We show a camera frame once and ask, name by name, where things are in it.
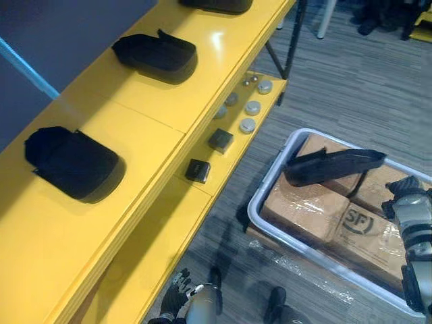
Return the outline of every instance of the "cardboard box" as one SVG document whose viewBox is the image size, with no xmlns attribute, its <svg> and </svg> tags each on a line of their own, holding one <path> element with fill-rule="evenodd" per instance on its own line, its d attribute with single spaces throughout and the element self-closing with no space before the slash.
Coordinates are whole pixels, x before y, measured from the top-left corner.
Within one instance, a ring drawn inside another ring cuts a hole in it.
<svg viewBox="0 0 432 324">
<path fill-rule="evenodd" d="M 407 177 L 408 174 L 383 165 L 378 169 L 369 170 L 358 192 L 351 201 L 375 214 L 382 215 L 381 204 L 393 199 L 393 194 L 385 187 L 388 182 L 395 182 Z M 423 183 L 423 188 L 430 188 Z"/>
<path fill-rule="evenodd" d="M 388 220 L 350 203 L 330 247 L 341 259 L 402 289 L 400 268 L 405 264 L 404 243 L 397 226 Z"/>
<path fill-rule="evenodd" d="M 282 173 L 264 203 L 261 217 L 290 234 L 330 242 L 349 200 L 319 184 L 293 187 Z"/>
<path fill-rule="evenodd" d="M 318 134 L 310 134 L 307 138 L 306 142 L 303 144 L 300 152 L 297 154 L 298 157 L 302 155 L 306 155 L 309 153 L 317 152 L 321 150 L 323 147 L 327 149 L 327 153 L 333 153 L 338 151 L 344 151 L 348 149 L 348 147 L 339 144 L 330 140 L 329 138 L 322 137 Z M 350 192 L 352 192 L 359 179 L 361 174 L 352 174 L 340 179 L 329 180 L 322 185 L 326 188 L 329 188 L 342 196 L 347 196 Z"/>
</svg>

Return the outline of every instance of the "black pouch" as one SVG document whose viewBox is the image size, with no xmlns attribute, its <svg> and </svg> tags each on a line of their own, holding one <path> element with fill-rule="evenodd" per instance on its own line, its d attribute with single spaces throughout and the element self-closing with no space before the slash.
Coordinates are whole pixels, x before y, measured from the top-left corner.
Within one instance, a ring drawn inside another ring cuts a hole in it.
<svg viewBox="0 0 432 324">
<path fill-rule="evenodd" d="M 234 15 L 243 14 L 252 5 L 252 0 L 179 0 L 179 2 L 187 7 Z"/>
<path fill-rule="evenodd" d="M 97 203 L 121 182 L 126 165 L 117 154 L 79 130 L 41 128 L 25 142 L 35 174 L 72 198 Z"/>
<path fill-rule="evenodd" d="M 308 186 L 381 167 L 384 159 L 384 153 L 374 150 L 349 149 L 327 154 L 323 148 L 288 161 L 285 176 L 292 186 Z"/>
<path fill-rule="evenodd" d="M 170 84 L 188 79 L 198 62 L 196 47 L 158 30 L 159 37 L 144 34 L 121 37 L 112 46 L 120 62 L 142 75 Z"/>
</svg>

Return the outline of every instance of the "yellow shelf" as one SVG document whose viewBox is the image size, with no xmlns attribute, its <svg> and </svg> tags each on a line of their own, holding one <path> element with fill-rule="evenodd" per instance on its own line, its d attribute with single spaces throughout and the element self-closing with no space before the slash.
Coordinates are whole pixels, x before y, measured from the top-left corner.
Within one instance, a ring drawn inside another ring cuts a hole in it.
<svg viewBox="0 0 432 324">
<path fill-rule="evenodd" d="M 255 84 L 236 88 L 239 103 L 229 107 L 224 118 L 209 124 L 185 160 L 188 163 L 194 157 L 210 162 L 207 183 L 201 186 L 186 180 L 182 163 L 113 259 L 83 324 L 139 323 L 146 314 L 286 83 L 269 76 L 259 78 L 272 80 L 273 91 L 261 95 Z M 251 117 L 243 112 L 249 100 L 261 102 L 259 115 Z M 256 121 L 252 134 L 238 130 L 245 117 Z M 216 128 L 234 135 L 224 155 L 207 145 L 209 134 Z"/>
<path fill-rule="evenodd" d="M 423 20 L 426 22 L 432 22 L 432 6 L 429 11 L 424 11 L 420 14 L 415 22 L 415 25 L 418 26 Z"/>
<path fill-rule="evenodd" d="M 194 43 L 187 81 L 144 77 L 107 49 L 0 154 L 1 323 L 68 322 L 294 2 L 254 0 L 228 16 L 160 0 L 125 35 L 162 28 Z M 125 178 L 106 199 L 75 201 L 31 173 L 25 139 L 58 125 L 125 159 Z"/>
<path fill-rule="evenodd" d="M 419 41 L 432 43 L 432 29 L 420 25 L 414 29 L 410 37 Z"/>
</svg>

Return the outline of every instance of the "sf logo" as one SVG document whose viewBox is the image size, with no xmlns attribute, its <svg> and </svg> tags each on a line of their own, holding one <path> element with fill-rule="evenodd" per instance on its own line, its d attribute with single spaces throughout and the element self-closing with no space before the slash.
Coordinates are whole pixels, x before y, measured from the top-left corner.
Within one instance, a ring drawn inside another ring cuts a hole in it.
<svg viewBox="0 0 432 324">
<path fill-rule="evenodd" d="M 372 229 L 373 218 L 350 209 L 342 225 L 352 233 L 363 235 Z"/>
</svg>

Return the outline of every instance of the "black bracket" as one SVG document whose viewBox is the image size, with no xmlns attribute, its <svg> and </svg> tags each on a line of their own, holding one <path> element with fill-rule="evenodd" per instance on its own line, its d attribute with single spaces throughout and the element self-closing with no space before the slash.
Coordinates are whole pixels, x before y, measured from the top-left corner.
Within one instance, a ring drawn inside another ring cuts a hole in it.
<svg viewBox="0 0 432 324">
<path fill-rule="evenodd" d="M 298 1 L 296 21 L 294 22 L 294 29 L 293 29 L 292 35 L 291 35 L 290 47 L 288 48 L 288 55 L 286 58 L 285 67 L 282 67 L 282 64 L 279 61 L 279 58 L 277 57 L 273 47 L 270 44 L 270 40 L 268 40 L 265 43 L 265 48 L 268 50 L 274 64 L 276 65 L 277 71 L 280 73 L 282 79 L 284 79 L 284 80 L 288 80 L 288 78 L 290 77 L 292 62 L 294 60 L 294 54 L 295 54 L 296 49 L 297 49 L 297 43 L 298 43 L 298 39 L 300 37 L 300 31 L 302 29 L 303 19 L 304 19 L 304 14 L 306 13 L 307 3 L 308 3 L 307 0 L 299 0 Z M 284 99 L 287 85 L 288 84 L 285 85 L 284 90 L 282 91 L 282 93 L 280 94 L 280 96 L 277 100 L 278 105 L 282 104 L 282 100 Z"/>
</svg>

